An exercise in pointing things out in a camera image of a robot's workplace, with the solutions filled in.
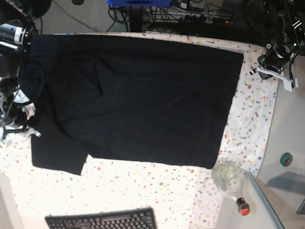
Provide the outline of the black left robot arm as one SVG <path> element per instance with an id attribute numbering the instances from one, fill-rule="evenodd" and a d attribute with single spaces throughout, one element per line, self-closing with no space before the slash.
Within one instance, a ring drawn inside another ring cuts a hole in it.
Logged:
<path id="1" fill-rule="evenodd" d="M 299 18 L 304 13 L 298 0 L 245 0 L 242 3 L 244 21 L 258 39 L 267 42 L 266 52 L 258 58 L 263 80 L 278 77 L 286 64 L 291 66 L 297 56 L 305 54 L 305 30 Z"/>

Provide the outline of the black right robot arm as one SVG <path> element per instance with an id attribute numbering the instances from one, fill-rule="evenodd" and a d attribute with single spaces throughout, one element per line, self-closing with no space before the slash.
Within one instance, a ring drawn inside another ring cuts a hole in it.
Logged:
<path id="1" fill-rule="evenodd" d="M 0 140 L 7 135 L 26 133 L 34 128 L 29 124 L 23 108 L 40 96 L 45 80 L 27 102 L 15 101 L 20 90 L 18 76 L 28 64 L 45 71 L 36 61 L 28 60 L 31 38 L 37 34 L 34 20 L 50 8 L 50 0 L 2 0 L 0 2 Z"/>

